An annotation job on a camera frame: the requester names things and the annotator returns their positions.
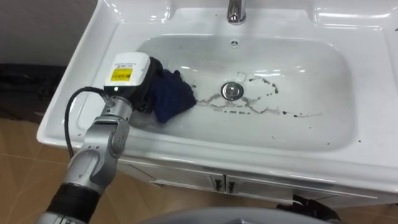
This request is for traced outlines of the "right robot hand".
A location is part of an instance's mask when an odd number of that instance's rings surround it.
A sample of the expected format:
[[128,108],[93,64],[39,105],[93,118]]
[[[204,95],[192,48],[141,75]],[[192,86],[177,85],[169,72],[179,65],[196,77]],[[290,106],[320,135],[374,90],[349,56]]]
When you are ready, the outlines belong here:
[[276,208],[286,212],[316,218],[327,223],[343,223],[338,213],[332,208],[313,199],[293,195],[291,205],[277,204]]

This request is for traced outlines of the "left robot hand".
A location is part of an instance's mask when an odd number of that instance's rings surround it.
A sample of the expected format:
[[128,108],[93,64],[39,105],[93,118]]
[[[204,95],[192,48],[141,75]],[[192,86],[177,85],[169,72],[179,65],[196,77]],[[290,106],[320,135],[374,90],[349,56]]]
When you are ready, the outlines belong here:
[[162,76],[163,66],[156,58],[142,52],[120,53],[113,60],[104,91],[108,96],[127,99],[141,113],[151,113],[154,98],[150,96],[150,86]]

